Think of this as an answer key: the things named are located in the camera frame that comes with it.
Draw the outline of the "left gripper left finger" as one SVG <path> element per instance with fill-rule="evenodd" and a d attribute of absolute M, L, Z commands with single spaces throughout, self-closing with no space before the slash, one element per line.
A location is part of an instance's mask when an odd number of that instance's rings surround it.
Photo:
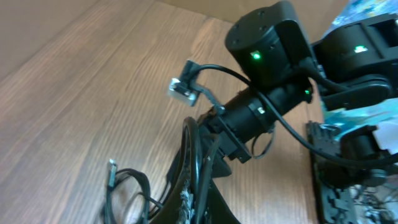
<path fill-rule="evenodd" d="M 166 175 L 162 208 L 150 213 L 150 224 L 191 224 L 195 216 L 191 152 L 179 150 Z"/>

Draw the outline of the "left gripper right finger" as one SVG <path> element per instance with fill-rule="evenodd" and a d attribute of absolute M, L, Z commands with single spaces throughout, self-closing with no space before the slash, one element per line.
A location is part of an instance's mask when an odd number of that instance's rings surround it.
<path fill-rule="evenodd" d="M 214 178 L 227 177 L 231 173 L 229 165 L 227 165 L 220 155 L 216 155 L 208 184 L 205 211 L 201 217 L 200 224 L 240 224 L 240 221 L 228 207 L 213 180 Z"/>

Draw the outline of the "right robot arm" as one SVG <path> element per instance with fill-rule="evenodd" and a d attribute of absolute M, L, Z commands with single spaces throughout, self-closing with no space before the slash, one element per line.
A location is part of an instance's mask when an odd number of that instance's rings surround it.
<path fill-rule="evenodd" d="M 235 23 L 225 45 L 250 86 L 223 114 L 204 120 L 221 135 L 222 157 L 247 161 L 246 142 L 270 131 L 313 86 L 327 110 L 352 110 L 397 96 L 397 16 L 382 14 L 337 28 L 310 43 L 288 1 L 256 9 Z"/>

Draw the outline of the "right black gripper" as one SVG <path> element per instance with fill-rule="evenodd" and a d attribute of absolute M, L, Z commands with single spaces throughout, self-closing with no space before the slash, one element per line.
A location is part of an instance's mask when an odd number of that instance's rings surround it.
<path fill-rule="evenodd" d="M 260 95 L 266 97 L 269 103 L 262 101 L 252 88 L 247 88 L 227 102 L 222 112 L 212 108 L 200 116 L 200 126 L 220 135 L 221 157 L 238 159 L 242 163 L 250 160 L 252 156 L 245 144 L 262 134 L 274 132 L 278 118 L 271 106 L 283 116 L 301 102 L 312 101 L 312 92 L 305 87 L 285 86 L 261 92 Z"/>

